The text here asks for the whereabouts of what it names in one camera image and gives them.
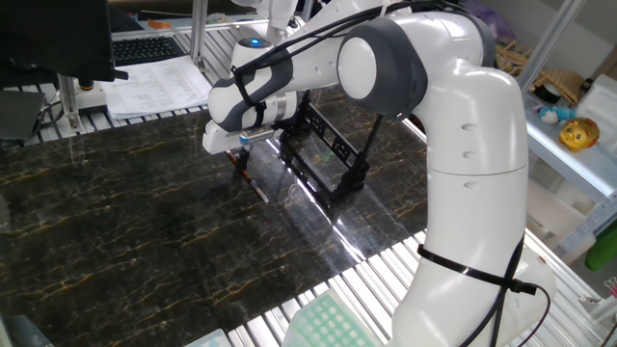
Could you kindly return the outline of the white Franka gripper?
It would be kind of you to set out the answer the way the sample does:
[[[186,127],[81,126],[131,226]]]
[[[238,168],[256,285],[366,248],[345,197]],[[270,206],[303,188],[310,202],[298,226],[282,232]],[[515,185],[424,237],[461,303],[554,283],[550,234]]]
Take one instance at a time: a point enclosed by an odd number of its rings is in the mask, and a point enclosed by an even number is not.
[[[235,171],[240,174],[246,170],[250,160],[251,148],[257,143],[274,138],[280,134],[270,125],[252,129],[227,132],[214,120],[210,120],[204,127],[202,146],[210,154],[217,154],[232,149],[240,148],[234,154]]]

